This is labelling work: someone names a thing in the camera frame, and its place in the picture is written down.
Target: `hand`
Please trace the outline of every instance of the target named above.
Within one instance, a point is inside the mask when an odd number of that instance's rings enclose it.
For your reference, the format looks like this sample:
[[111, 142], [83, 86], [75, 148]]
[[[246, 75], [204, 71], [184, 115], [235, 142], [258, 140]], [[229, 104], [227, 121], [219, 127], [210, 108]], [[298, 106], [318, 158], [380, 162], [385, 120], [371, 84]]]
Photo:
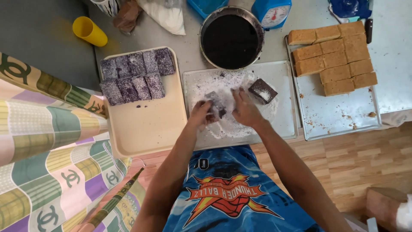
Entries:
[[239, 94], [236, 93], [235, 90], [232, 90], [232, 95], [236, 102], [236, 109], [232, 112], [232, 115], [236, 121], [252, 128], [255, 128], [256, 125], [265, 121], [258, 108], [242, 87], [239, 88]]
[[198, 101], [193, 107], [187, 124], [203, 131], [207, 125], [217, 122], [218, 119], [213, 115], [208, 115], [210, 107], [212, 107], [212, 101]]

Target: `yellow plastic cup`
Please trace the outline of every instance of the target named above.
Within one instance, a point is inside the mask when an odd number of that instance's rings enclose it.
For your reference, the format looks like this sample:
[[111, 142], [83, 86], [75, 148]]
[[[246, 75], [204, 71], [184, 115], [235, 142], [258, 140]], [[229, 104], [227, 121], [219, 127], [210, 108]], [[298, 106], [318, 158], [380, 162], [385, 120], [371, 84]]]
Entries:
[[73, 22], [73, 32], [77, 37], [98, 47], [103, 47], [107, 43], [106, 34], [86, 16], [78, 17]]

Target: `white tray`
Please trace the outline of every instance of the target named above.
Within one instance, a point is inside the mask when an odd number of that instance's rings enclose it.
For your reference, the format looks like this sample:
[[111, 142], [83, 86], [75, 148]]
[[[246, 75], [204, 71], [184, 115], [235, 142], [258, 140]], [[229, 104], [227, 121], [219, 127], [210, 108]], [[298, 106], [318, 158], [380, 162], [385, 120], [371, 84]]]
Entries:
[[[105, 59], [159, 48], [164, 47], [112, 55]], [[110, 121], [110, 141], [116, 158], [170, 150], [187, 123], [178, 62], [175, 52], [171, 48], [169, 50], [176, 73], [162, 77], [166, 92], [164, 98], [118, 106], [110, 106], [104, 98]]]
[[[306, 140], [316, 140], [334, 135], [371, 130], [381, 127], [374, 86], [356, 89], [349, 94], [325, 97], [319, 74], [296, 77], [292, 52], [301, 45], [288, 45], [293, 79]], [[368, 117], [374, 112], [376, 117]]]
[[[253, 71], [255, 77], [262, 78], [265, 82], [275, 87], [278, 95], [274, 101], [278, 101], [278, 108], [276, 114], [268, 118], [268, 120], [283, 139], [296, 138], [298, 135], [295, 112], [296, 104], [289, 61], [283, 60], [253, 64], [244, 70]], [[214, 76], [219, 76], [221, 72], [222, 70], [220, 69], [207, 69], [183, 73], [183, 89], [188, 115], [192, 111], [192, 105], [195, 104], [193, 99], [196, 98], [196, 96], [193, 89], [197, 88], [197, 86], [205, 85], [206, 78], [214, 78]], [[211, 127], [209, 130], [206, 129], [198, 135], [196, 150], [261, 142], [257, 134], [247, 135], [245, 137], [223, 137], [217, 139], [212, 135], [210, 130], [217, 130], [218, 127], [214, 124], [209, 127]]]

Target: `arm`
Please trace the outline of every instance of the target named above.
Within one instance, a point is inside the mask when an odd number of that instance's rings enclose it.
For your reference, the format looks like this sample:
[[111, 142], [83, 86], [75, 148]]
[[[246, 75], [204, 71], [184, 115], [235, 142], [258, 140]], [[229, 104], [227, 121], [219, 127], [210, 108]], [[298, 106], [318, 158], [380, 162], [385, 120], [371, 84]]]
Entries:
[[187, 166], [197, 140], [197, 131], [203, 130], [214, 118], [206, 120], [211, 102], [198, 102], [177, 139], [172, 151], [154, 175], [147, 189], [142, 208], [132, 232], [162, 231], [170, 210], [180, 194]]
[[273, 130], [269, 121], [262, 117], [244, 90], [240, 89], [239, 94], [232, 93], [236, 101], [233, 116], [239, 123], [252, 127], [258, 133], [279, 178], [294, 201], [325, 231], [352, 231], [315, 175]]

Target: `scale dial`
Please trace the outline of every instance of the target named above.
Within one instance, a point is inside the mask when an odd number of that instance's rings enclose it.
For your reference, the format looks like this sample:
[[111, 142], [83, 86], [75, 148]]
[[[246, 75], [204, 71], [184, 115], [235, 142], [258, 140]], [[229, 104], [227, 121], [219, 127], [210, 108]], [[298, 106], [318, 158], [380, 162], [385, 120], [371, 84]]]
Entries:
[[283, 22], [289, 14], [290, 5], [269, 9], [262, 19], [262, 27], [271, 28]]

